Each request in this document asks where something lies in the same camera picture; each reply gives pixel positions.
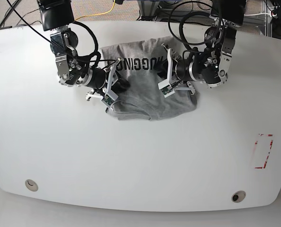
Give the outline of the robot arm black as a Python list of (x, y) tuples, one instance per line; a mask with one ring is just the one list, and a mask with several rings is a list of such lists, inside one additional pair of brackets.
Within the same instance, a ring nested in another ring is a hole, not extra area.
[[(209, 13), (191, 11), (179, 23), (179, 36), (174, 38), (182, 43), (188, 53), (178, 55), (167, 44), (162, 44), (167, 52), (166, 60), (158, 64), (158, 75), (162, 78), (158, 88), (164, 97), (177, 90), (195, 94), (193, 82), (200, 82), (209, 88), (225, 84), (232, 60), (232, 51), (236, 42), (237, 27), (244, 21), (245, 0), (214, 0)], [(214, 24), (204, 33), (204, 41), (190, 43), (184, 35), (185, 22), (194, 17), (203, 16), (214, 19)]]
[[(74, 19), (71, 1), (39, 0), (37, 4), (43, 30), (51, 31), (48, 42), (55, 56), (59, 83), (67, 87), (88, 87), (90, 91), (86, 93), (86, 100), (98, 98), (108, 108), (112, 107), (119, 98), (118, 94), (130, 86), (116, 69), (123, 59), (106, 60), (107, 66), (102, 69), (98, 67), (103, 61), (98, 51), (98, 40), (87, 25)], [(78, 37), (69, 24), (86, 29), (94, 42), (93, 52), (85, 56), (78, 55)]]

